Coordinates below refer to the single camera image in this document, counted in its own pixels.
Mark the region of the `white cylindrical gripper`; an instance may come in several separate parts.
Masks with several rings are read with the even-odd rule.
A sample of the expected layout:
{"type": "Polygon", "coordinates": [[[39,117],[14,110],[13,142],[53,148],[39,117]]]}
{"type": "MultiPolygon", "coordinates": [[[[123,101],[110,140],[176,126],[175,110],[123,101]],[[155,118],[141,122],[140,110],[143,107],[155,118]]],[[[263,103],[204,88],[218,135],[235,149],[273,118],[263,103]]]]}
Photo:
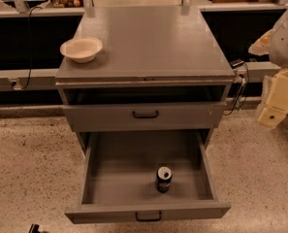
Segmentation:
{"type": "Polygon", "coordinates": [[[288,115],[288,69],[263,80],[262,101],[256,111],[257,122],[274,129],[288,115]]]}

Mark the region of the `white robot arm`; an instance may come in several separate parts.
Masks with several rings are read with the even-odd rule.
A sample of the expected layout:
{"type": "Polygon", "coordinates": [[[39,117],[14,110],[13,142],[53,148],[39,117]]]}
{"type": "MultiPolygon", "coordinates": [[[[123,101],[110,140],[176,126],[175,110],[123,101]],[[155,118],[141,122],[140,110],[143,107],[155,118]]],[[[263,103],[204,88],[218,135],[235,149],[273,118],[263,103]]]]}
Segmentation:
{"type": "Polygon", "coordinates": [[[258,106],[257,122],[276,128],[288,115],[288,9],[248,52],[259,56],[267,54],[269,61],[281,68],[272,78],[265,77],[262,102],[258,106]]]}

